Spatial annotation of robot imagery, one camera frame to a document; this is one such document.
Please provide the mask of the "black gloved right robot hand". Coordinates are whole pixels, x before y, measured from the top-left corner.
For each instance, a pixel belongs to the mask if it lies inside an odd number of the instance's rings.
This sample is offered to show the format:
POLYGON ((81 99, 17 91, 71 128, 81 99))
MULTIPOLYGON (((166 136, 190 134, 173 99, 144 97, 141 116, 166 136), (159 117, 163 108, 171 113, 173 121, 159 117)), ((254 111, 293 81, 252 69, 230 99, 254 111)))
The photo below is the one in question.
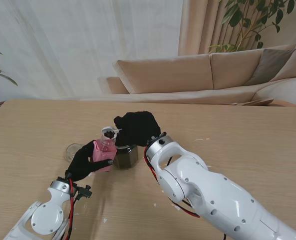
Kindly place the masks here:
POLYGON ((156 138, 161 134, 154 116, 148 111, 128 112, 124 116, 115 117, 113 121, 119 129, 116 144, 120 147, 144 147, 152 137, 156 138))

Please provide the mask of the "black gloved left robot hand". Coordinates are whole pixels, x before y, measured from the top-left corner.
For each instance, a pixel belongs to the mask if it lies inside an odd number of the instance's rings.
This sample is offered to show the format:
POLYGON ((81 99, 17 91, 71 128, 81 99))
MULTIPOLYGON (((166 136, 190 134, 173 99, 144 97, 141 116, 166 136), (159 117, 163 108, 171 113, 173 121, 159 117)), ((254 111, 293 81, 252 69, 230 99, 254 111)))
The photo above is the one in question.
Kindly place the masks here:
POLYGON ((68 169, 65 171, 65 178, 70 178, 73 182, 86 178, 91 172, 96 172, 113 164, 112 159, 104 159, 96 162, 90 162, 94 150, 94 141, 89 142, 79 149, 68 169))

